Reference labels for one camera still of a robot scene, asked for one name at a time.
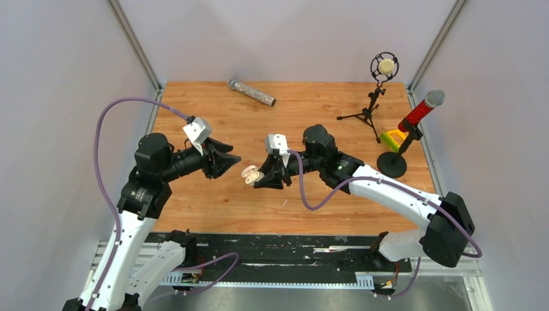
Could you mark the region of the white earbuds charging case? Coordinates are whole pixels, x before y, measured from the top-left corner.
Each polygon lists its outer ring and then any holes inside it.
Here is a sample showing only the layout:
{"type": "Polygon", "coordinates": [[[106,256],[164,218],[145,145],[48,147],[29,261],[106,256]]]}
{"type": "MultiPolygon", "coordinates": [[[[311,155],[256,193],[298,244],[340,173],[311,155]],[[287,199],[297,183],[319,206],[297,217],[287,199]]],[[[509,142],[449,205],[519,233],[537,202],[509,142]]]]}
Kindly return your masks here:
{"type": "Polygon", "coordinates": [[[241,172],[241,177],[245,180],[246,185],[254,185],[264,176],[265,174],[259,171],[259,168],[255,165],[250,165],[241,172]]]}

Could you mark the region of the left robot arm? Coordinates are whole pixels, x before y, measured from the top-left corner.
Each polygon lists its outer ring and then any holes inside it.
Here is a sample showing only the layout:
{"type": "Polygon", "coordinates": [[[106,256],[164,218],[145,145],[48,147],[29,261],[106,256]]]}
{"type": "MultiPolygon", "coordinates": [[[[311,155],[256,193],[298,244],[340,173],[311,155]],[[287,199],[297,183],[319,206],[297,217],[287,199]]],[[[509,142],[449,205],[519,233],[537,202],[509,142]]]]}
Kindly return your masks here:
{"type": "Polygon", "coordinates": [[[175,150],[165,135],[151,133],[138,143],[136,165],[115,207],[115,226],[96,275],[64,310],[142,310],[160,282],[174,269],[192,267],[198,260],[197,240],[173,230],[159,250],[134,271],[142,245],[172,194],[169,183],[195,171],[217,179],[241,161],[233,147],[208,138],[203,150],[175,150]]]}

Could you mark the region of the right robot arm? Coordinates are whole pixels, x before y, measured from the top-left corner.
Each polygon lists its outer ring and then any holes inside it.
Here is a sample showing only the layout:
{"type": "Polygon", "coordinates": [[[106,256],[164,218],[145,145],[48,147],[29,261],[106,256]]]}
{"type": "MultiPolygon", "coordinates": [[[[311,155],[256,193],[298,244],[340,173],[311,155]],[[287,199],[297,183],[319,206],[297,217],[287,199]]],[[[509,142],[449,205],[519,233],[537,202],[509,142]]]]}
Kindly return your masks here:
{"type": "Polygon", "coordinates": [[[454,268],[462,257],[480,258],[482,250],[473,239],[475,225],[464,199],[454,192],[444,197],[410,187],[388,177],[360,159],[341,152],[335,138],[321,124],[305,129],[305,149],[290,149],[285,135],[269,134],[265,140],[267,158],[262,166],[249,166],[241,176],[255,189],[280,189],[298,177],[304,206],[316,211],[341,190],[366,198],[399,213],[415,230],[380,233],[370,252],[371,265],[387,270],[395,262],[410,257],[429,257],[442,266],[454,268]],[[306,199],[304,175],[318,172],[331,192],[317,205],[306,199]]]}

